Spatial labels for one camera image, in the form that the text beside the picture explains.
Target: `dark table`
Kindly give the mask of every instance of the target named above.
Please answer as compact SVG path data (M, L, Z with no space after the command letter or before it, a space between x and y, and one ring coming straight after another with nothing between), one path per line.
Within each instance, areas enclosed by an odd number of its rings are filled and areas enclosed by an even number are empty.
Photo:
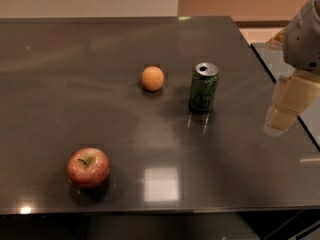
M203 61L220 70L215 105L191 114ZM147 65L164 71L161 91L141 88ZM230 17L2 19L0 214L319 207L303 127L262 131L273 86ZM84 147L112 164L87 192L66 176Z

